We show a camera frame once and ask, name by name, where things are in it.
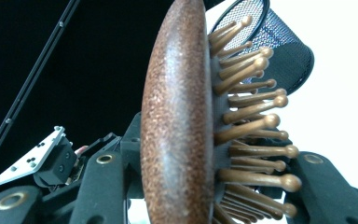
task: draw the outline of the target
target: screw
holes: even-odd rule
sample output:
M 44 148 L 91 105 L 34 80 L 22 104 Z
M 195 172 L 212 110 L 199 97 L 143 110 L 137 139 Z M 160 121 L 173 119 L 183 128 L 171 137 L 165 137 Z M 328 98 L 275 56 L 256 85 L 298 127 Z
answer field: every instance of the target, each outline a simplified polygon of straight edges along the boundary
M 59 170 L 58 171 L 60 171 L 60 173 L 62 173 L 63 172 L 63 170 L 64 170 L 64 166 L 63 165 L 60 165 L 60 167 L 59 167 Z

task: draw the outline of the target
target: wooden bristle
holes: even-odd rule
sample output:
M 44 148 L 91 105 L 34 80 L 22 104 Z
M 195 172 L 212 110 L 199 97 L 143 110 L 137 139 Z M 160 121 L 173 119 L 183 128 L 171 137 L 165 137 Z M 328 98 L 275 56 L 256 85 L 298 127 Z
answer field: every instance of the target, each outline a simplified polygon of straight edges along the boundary
M 238 212 L 231 211 L 231 210 L 226 209 L 226 208 L 225 208 L 225 210 L 226 210 L 226 212 L 227 212 L 231 217 L 234 217 L 234 218 L 236 218 L 237 220 L 239 220 L 239 221 L 241 221 L 241 222 L 243 222 L 243 223 L 245 223 L 245 224 L 251 224 L 252 222 L 257 222 L 257 219 L 256 219 L 255 221 L 252 221 L 252 220 L 249 219 L 247 216 L 242 215 L 242 214 L 240 214 L 240 213 L 238 213 Z
M 245 108 L 240 108 L 237 111 L 228 112 L 223 115 L 223 122 L 225 122 L 225 124 L 235 123 L 242 119 L 248 119 L 254 114 L 258 114 L 260 112 L 264 112 L 275 107 L 287 106 L 287 103 L 287 97 L 285 95 L 280 95 L 275 97 L 273 101 L 265 102 L 258 105 L 251 105 Z
M 276 171 L 284 171 L 286 163 L 284 161 L 266 161 L 254 158 L 232 158 L 231 166 L 252 166 L 252 167 L 270 167 Z
M 255 210 L 263 214 L 266 218 L 273 218 L 275 220 L 281 220 L 283 217 L 283 212 L 277 211 L 275 209 L 266 207 L 260 203 L 254 203 L 249 200 L 243 199 L 241 197 L 237 197 L 231 194 L 226 193 L 223 197 L 223 202 L 238 204 L 239 206 L 247 207 L 248 209 Z
M 208 34 L 208 40 L 209 43 L 212 45 L 213 43 L 217 42 L 219 39 L 221 39 L 224 34 L 226 32 L 228 32 L 229 30 L 231 30 L 233 27 L 235 27 L 237 25 L 236 21 L 232 21 L 229 24 L 227 24 L 226 26 L 214 31 L 211 34 Z
M 246 62 L 248 60 L 252 61 L 255 60 L 257 58 L 260 57 L 264 57 L 264 58 L 271 58 L 272 55 L 274 54 L 274 50 L 268 47 L 261 47 L 258 50 L 246 53 L 246 54 L 242 54 L 233 58 L 228 58 L 228 59 L 224 59 L 224 60 L 220 60 L 220 66 L 222 68 L 228 68 L 230 66 L 233 66 L 235 64 L 238 63 L 242 63 L 242 62 Z
M 234 140 L 238 137 L 251 134 L 254 131 L 266 129 L 266 128 L 276 128 L 280 119 L 276 114 L 270 114 L 265 116 L 263 119 L 258 119 L 249 123 L 244 123 L 242 125 L 234 126 L 226 131 L 221 133 L 214 134 L 214 144 L 216 146 L 224 144 L 230 140 Z
M 243 28 L 249 26 L 252 23 L 252 17 L 245 17 L 239 24 L 232 28 L 229 32 L 212 44 L 211 57 L 214 57 L 220 50 L 222 50 Z
M 212 224 L 222 224 L 215 217 L 212 218 Z
M 222 224 L 236 224 L 218 203 L 213 204 L 213 217 Z
M 230 157 L 285 156 L 292 159 L 298 156 L 299 151 L 298 148 L 293 145 L 288 145 L 286 147 L 250 146 L 237 141 L 236 144 L 229 147 L 228 153 Z
M 289 139 L 289 133 L 287 131 L 269 131 L 269 130 L 258 130 L 248 135 L 250 138 L 275 138 L 282 141 Z
M 246 107 L 253 102 L 270 100 L 277 96 L 286 95 L 285 89 L 277 89 L 276 91 L 258 93 L 254 95 L 232 96 L 228 98 L 228 104 L 231 107 Z
M 272 208 L 276 211 L 282 212 L 288 217 L 294 217 L 296 215 L 296 208 L 290 203 L 278 203 L 275 200 L 270 199 L 266 195 L 254 192 L 241 185 L 227 185 L 227 194 L 231 194 L 254 203 L 265 205 L 266 207 Z
M 217 57 L 219 59 L 225 59 L 226 57 L 229 57 L 233 54 L 239 53 L 241 51 L 243 51 L 244 49 L 249 49 L 253 46 L 253 42 L 252 41 L 247 41 L 245 44 L 243 45 L 239 45 L 236 48 L 233 49 L 226 49 L 226 50 L 222 50 L 217 54 Z
M 266 175 L 272 175 L 274 173 L 274 168 L 272 167 L 231 165 L 231 169 Z
M 274 88 L 277 85 L 275 79 L 269 79 L 264 82 L 253 82 L 253 83 L 244 83 L 238 84 L 233 87 L 228 93 L 246 93 L 246 92 L 253 92 L 256 93 L 257 89 L 261 88 Z
M 234 88 L 237 84 L 239 84 L 246 78 L 262 77 L 263 74 L 260 74 L 260 71 L 263 71 L 268 66 L 269 60 L 267 58 L 258 58 L 245 69 L 240 70 L 240 72 L 238 72 L 237 74 L 225 79 L 223 82 L 215 86 L 213 90 L 217 95 L 222 95 L 223 93 Z
M 301 180 L 295 175 L 263 175 L 239 170 L 220 169 L 218 178 L 224 183 L 279 187 L 288 192 L 296 192 L 301 187 Z
M 255 217 L 257 218 L 258 220 L 262 220 L 264 219 L 264 215 L 262 213 L 259 213 L 253 209 L 250 209 L 250 208 L 246 208 L 244 206 L 240 206 L 239 204 L 235 204 L 235 203 L 227 203 L 227 202 L 224 202 L 222 201 L 220 203 L 220 205 L 223 207 L 223 208 L 229 208 L 231 210 L 234 210 L 234 211 L 237 211 L 237 212 L 240 212 L 242 214 L 246 214 L 248 216 L 252 216 L 252 217 Z

